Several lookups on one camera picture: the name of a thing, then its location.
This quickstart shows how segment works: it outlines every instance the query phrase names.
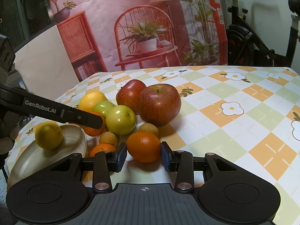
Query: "exercise bike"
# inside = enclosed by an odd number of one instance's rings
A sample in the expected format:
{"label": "exercise bike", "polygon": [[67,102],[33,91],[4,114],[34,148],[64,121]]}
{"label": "exercise bike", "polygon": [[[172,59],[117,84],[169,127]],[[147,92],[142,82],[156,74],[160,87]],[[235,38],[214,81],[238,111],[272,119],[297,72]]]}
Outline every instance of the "exercise bike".
{"label": "exercise bike", "polygon": [[232,24],[226,29],[228,41],[228,64],[239,66],[290,67],[299,40],[298,27],[300,21],[300,0],[289,0],[289,8],[297,16],[292,15],[292,26],[289,45],[285,56],[269,49],[258,34],[246,22],[247,9],[239,15],[238,0],[232,0],[228,12],[232,14]]}

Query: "metal screw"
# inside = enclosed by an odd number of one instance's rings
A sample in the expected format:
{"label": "metal screw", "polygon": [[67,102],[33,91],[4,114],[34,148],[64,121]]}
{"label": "metal screw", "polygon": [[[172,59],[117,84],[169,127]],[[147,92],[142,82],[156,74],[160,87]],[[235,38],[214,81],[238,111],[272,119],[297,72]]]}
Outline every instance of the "metal screw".
{"label": "metal screw", "polygon": [[97,190],[106,190],[110,187],[110,185],[108,183],[97,183],[95,184],[95,188]]}
{"label": "metal screw", "polygon": [[190,183],[182,182],[177,185],[177,188],[181,190],[189,190],[192,187]]}

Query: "exercise bike frame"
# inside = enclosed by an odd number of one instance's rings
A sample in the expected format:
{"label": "exercise bike frame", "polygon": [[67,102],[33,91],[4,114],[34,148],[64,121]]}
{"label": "exercise bike frame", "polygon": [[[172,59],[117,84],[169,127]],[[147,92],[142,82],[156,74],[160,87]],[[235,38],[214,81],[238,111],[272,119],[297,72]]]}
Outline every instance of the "exercise bike frame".
{"label": "exercise bike frame", "polygon": [[242,43],[238,49],[238,55],[233,62],[233,65],[236,65],[237,61],[239,60],[241,54],[243,53],[245,46],[250,41],[257,46],[259,49],[260,54],[268,59],[272,60],[272,66],[279,66],[279,67],[290,67],[295,55],[297,42],[299,39],[298,27],[300,17],[292,15],[292,26],[290,30],[290,37],[289,37],[289,44],[286,56],[275,54],[273,49],[269,49],[258,34],[253,31],[251,26],[246,22],[246,16],[243,17],[239,15],[239,3],[238,0],[232,0],[232,6],[228,8],[228,11],[232,14],[232,24],[229,26],[230,29],[240,32],[241,34],[245,35]]}

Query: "green apple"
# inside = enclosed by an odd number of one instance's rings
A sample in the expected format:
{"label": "green apple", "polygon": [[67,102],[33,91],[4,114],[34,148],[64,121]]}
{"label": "green apple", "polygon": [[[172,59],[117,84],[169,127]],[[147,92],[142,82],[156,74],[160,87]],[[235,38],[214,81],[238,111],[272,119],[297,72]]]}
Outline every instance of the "green apple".
{"label": "green apple", "polygon": [[101,113],[106,118],[108,111],[114,106],[114,103],[109,101],[100,101],[95,105],[93,112]]}
{"label": "green apple", "polygon": [[127,106],[114,106],[106,116],[108,130],[117,135],[129,134],[134,130],[136,124],[137,118],[135,113]]}

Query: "tablecloth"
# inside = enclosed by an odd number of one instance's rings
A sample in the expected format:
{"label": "tablecloth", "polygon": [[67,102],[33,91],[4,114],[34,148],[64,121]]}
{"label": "tablecloth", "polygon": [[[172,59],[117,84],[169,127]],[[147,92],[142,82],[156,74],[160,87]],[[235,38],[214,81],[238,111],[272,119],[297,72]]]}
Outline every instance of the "tablecloth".
{"label": "tablecloth", "polygon": [[[147,86],[171,84],[181,95],[178,116],[159,129],[161,141],[173,150],[185,150],[203,157],[214,152],[274,184],[281,205],[274,219],[277,225],[300,224],[300,76],[291,68],[191,66],[97,73],[57,99],[76,107],[90,91],[100,90],[116,104],[118,90],[129,80]],[[8,158],[9,170],[33,141],[35,117],[20,132]],[[143,120],[137,116],[138,128]],[[97,139],[88,138],[88,151]],[[152,165],[131,161],[112,183],[174,183],[159,161]],[[83,182],[91,186],[92,173]],[[195,172],[195,185],[203,184],[202,172]]]}

